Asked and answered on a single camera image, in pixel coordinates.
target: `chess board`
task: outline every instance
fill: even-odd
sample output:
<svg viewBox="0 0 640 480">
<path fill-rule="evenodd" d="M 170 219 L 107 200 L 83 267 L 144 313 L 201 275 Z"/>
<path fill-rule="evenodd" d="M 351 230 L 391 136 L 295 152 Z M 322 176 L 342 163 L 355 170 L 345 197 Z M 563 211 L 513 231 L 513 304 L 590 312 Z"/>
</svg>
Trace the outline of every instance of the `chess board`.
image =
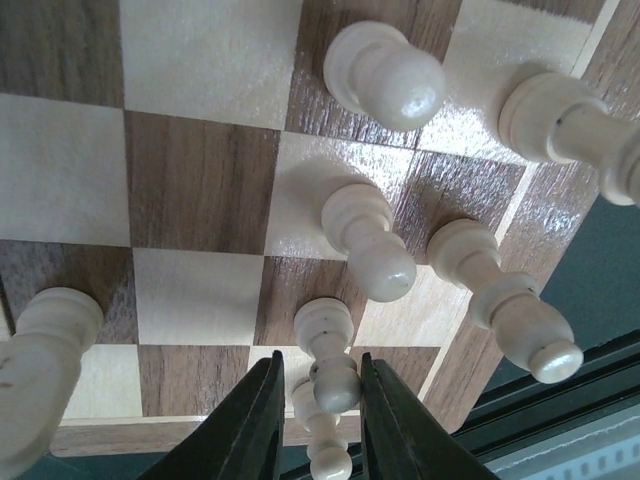
<svg viewBox="0 0 640 480">
<path fill-rule="evenodd" d="M 639 17 L 635 0 L 3 1 L 0 340 L 47 287 L 89 293 L 106 315 L 52 451 L 166 451 L 274 349 L 285 443 L 307 442 L 289 401 L 311 364 L 293 315 L 323 296 L 350 308 L 350 354 L 387 360 L 455 431 L 501 354 L 465 318 L 469 294 L 426 265 L 426 244 L 475 218 L 503 267 L 547 281 L 596 173 L 512 153 L 500 106 L 553 69 L 637 117 Z M 425 128 L 387 131 L 327 92 L 328 45 L 363 19 L 443 62 L 447 100 Z M 320 228 L 322 200 L 362 179 L 419 264 L 393 303 L 358 290 Z M 339 430 L 357 440 L 358 412 Z"/>
</svg>

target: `chess piece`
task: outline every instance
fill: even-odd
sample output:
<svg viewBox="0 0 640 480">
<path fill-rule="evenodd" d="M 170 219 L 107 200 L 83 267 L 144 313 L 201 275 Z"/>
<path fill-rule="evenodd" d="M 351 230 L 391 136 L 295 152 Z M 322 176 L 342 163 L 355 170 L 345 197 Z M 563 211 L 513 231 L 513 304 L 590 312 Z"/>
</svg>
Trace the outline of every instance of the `chess piece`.
<svg viewBox="0 0 640 480">
<path fill-rule="evenodd" d="M 358 286 L 371 300 L 392 302 L 404 296 L 416 279 L 416 264 L 402 239 L 392 233 L 393 214 L 380 190 L 348 185 L 335 192 L 322 209 L 322 228 Z"/>
<path fill-rule="evenodd" d="M 446 90 L 440 62 L 378 22 L 358 22 L 338 34 L 324 61 L 324 79 L 344 108 L 399 132 L 426 125 Z"/>
<path fill-rule="evenodd" d="M 353 464 L 347 453 L 347 442 L 336 432 L 340 416 L 320 409 L 309 381 L 293 391 L 292 400 L 294 417 L 311 433 L 311 443 L 307 447 L 307 457 L 311 460 L 311 477 L 314 480 L 348 479 Z"/>
<path fill-rule="evenodd" d="M 599 170 L 607 200 L 640 206 L 640 122 L 610 116 L 581 80 L 559 73 L 526 80 L 505 103 L 499 130 L 527 160 L 588 163 Z"/>
<path fill-rule="evenodd" d="M 0 477 L 47 452 L 103 321 L 98 304 L 70 288 L 44 290 L 25 308 L 0 347 Z"/>
<path fill-rule="evenodd" d="M 329 413 L 352 409 L 362 394 L 358 366 L 344 353 L 353 337 L 347 306 L 335 298 L 318 298 L 302 306 L 293 328 L 298 346 L 315 359 L 309 376 L 320 408 Z"/>
<path fill-rule="evenodd" d="M 471 318 L 493 331 L 512 363 L 542 383 L 566 380 L 580 368 L 583 355 L 569 323 L 540 300 L 531 275 L 500 269 L 498 244 L 483 225 L 474 220 L 445 225 L 429 242 L 427 259 L 441 279 L 473 292 Z"/>
</svg>

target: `dark brown square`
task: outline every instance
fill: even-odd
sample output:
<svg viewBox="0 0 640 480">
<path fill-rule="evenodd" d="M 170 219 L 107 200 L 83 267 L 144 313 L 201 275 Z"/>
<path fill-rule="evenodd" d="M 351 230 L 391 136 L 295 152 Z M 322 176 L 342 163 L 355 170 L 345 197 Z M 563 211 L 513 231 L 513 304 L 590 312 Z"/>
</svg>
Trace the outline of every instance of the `dark brown square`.
<svg viewBox="0 0 640 480">
<path fill-rule="evenodd" d="M 495 231 L 523 173 L 519 165 L 416 152 L 394 228 L 416 261 L 426 264 L 427 242 L 452 220 L 473 218 Z"/>
<path fill-rule="evenodd" d="M 554 15 L 594 24 L 605 0 L 503 0 Z"/>
<path fill-rule="evenodd" d="M 209 415 L 247 373 L 249 349 L 140 345 L 142 414 Z"/>
<path fill-rule="evenodd" d="M 439 347 L 353 347 L 349 355 L 358 362 L 369 352 L 374 360 L 386 361 L 416 395 L 420 392 L 438 356 Z"/>
<path fill-rule="evenodd" d="M 461 0 L 305 0 L 289 96 L 286 130 L 368 143 L 416 148 L 421 130 L 399 133 L 348 112 L 329 94 L 322 66 L 329 44 L 344 27 L 375 20 L 402 31 L 441 61 L 449 46 Z"/>
<path fill-rule="evenodd" d="M 118 0 L 4 0 L 0 91 L 123 106 Z"/>
<path fill-rule="evenodd" d="M 346 262 L 266 257 L 254 345 L 295 345 L 293 317 L 305 303 L 333 297 L 351 311 L 356 337 L 367 302 Z"/>
<path fill-rule="evenodd" d="M 105 313 L 96 343 L 137 343 L 131 249 L 0 241 L 0 275 L 14 322 L 41 290 L 69 287 L 92 296 Z"/>
<path fill-rule="evenodd" d="M 134 247 L 262 255 L 279 132 L 126 112 Z"/>
</svg>

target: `white pawn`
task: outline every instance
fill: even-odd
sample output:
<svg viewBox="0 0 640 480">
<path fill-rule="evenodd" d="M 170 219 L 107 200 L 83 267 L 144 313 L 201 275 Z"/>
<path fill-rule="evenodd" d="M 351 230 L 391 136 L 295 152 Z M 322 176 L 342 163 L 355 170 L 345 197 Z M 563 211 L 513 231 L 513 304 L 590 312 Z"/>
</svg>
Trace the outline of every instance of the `white pawn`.
<svg viewBox="0 0 640 480">
<path fill-rule="evenodd" d="M 325 412 L 344 413 L 362 395 L 358 365 L 344 353 L 353 337 L 347 306 L 335 298 L 318 298 L 302 306 L 293 320 L 298 346 L 315 359 L 309 376 L 318 405 Z"/>
<path fill-rule="evenodd" d="M 527 160 L 588 163 L 599 170 L 607 200 L 640 206 L 640 122 L 610 116 L 581 80 L 543 73 L 523 82 L 505 103 L 499 130 Z"/>
<path fill-rule="evenodd" d="M 443 280 L 473 292 L 469 314 L 493 331 L 515 365 L 542 383 L 566 380 L 582 365 L 573 331 L 555 308 L 539 298 L 540 286 L 524 272 L 505 273 L 495 237 L 474 220 L 456 220 L 438 230 L 427 258 Z"/>
<path fill-rule="evenodd" d="M 346 480 L 353 464 L 347 442 L 338 436 L 339 415 L 323 412 L 313 396 L 311 382 L 299 385 L 292 393 L 293 415 L 311 433 L 307 457 L 311 460 L 314 480 Z"/>
<path fill-rule="evenodd" d="M 335 192 L 322 209 L 322 228 L 358 286 L 371 300 L 392 302 L 404 296 L 416 279 L 416 263 L 402 239 L 392 233 L 393 214 L 380 190 L 348 185 Z"/>
<path fill-rule="evenodd" d="M 37 294 L 0 347 L 0 477 L 15 478 L 48 449 L 104 317 L 70 288 Z"/>
<path fill-rule="evenodd" d="M 399 132 L 426 125 L 446 90 L 440 62 L 378 22 L 355 23 L 338 34 L 324 61 L 324 79 L 344 108 Z"/>
</svg>

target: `wooden chess board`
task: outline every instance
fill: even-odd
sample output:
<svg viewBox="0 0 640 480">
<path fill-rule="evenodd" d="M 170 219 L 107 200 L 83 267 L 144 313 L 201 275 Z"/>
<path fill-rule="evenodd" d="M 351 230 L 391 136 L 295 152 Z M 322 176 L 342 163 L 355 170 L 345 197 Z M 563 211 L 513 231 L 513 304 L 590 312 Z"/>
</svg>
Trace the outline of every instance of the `wooden chess board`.
<svg viewBox="0 0 640 480">
<path fill-rule="evenodd" d="M 476 218 L 505 268 L 547 281 L 597 175 L 519 158 L 499 108 L 549 68 L 637 118 L 639 17 L 635 0 L 3 1 L 0 339 L 46 287 L 106 312 L 52 451 L 166 451 L 274 349 L 285 441 L 305 443 L 289 399 L 311 359 L 293 315 L 321 296 L 349 306 L 356 359 L 386 359 L 459 428 L 501 354 L 465 319 L 469 295 L 425 265 L 427 241 Z M 448 98 L 424 129 L 389 132 L 324 87 L 329 42 L 363 19 L 443 62 Z M 381 188 L 420 264 L 397 302 L 368 301 L 321 232 L 316 190 L 354 176 Z M 357 415 L 340 426 L 351 441 Z"/>
</svg>

